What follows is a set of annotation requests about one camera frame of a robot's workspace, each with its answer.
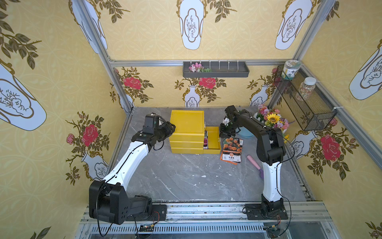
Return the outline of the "yellow top drawer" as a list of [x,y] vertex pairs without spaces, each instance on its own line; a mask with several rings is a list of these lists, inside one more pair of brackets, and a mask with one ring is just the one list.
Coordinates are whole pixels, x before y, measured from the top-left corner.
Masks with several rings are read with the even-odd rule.
[[221,141],[219,135],[218,126],[206,126],[208,148],[203,149],[204,154],[220,154],[221,153]]

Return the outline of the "pink flower seed bag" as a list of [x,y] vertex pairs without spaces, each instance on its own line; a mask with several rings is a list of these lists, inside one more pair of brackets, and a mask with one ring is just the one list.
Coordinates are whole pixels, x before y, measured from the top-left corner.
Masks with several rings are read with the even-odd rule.
[[208,131],[205,130],[203,149],[208,149],[208,148],[209,148]]

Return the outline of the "yellow plastic drawer cabinet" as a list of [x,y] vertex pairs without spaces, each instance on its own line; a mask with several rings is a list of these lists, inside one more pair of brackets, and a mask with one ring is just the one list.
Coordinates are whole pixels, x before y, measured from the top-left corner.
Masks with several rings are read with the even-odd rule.
[[176,126],[175,132],[169,137],[172,153],[204,153],[204,111],[172,110],[170,123]]

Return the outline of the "marigold picture seed bag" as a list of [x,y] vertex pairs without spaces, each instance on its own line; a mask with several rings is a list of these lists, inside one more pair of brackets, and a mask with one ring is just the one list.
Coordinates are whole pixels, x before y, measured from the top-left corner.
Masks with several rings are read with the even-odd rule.
[[241,161],[234,161],[234,159],[231,159],[231,156],[228,155],[228,154],[221,154],[220,155],[220,160],[222,160],[224,162],[228,162],[228,163],[234,164],[234,165],[237,165],[237,164],[241,163]]

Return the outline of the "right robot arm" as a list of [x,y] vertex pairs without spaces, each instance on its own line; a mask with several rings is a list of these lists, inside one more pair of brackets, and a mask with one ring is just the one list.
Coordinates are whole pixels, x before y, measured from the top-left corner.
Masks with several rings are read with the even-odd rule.
[[280,170],[286,154],[284,138],[279,128],[266,126],[247,110],[235,106],[225,109],[225,118],[219,126],[221,137],[235,136],[244,127],[257,139],[256,153],[263,165],[264,189],[262,207],[266,213],[284,210],[284,199],[280,193]]

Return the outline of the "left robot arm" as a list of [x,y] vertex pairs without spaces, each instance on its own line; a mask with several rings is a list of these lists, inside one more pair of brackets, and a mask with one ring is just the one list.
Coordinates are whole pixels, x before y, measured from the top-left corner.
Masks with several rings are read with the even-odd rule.
[[163,142],[175,132],[176,126],[169,121],[145,124],[137,132],[125,155],[102,181],[89,187],[89,217],[98,221],[121,225],[136,217],[152,218],[152,199],[147,196],[127,196],[128,184],[141,161],[157,142]]

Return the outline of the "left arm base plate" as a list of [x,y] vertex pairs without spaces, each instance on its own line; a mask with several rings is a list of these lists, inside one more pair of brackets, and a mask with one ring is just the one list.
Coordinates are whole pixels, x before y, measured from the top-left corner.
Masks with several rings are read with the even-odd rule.
[[154,204],[152,205],[151,213],[145,214],[136,214],[133,216],[129,216],[126,218],[126,221],[133,222],[134,218],[138,221],[151,221],[151,222],[160,222],[166,221],[167,216],[167,205],[165,204]]

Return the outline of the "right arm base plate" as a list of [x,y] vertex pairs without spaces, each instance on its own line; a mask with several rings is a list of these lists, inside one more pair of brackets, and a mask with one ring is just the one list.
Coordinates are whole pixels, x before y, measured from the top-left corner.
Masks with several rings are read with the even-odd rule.
[[261,204],[245,204],[242,213],[247,216],[248,220],[287,220],[288,215],[283,205],[270,206]]

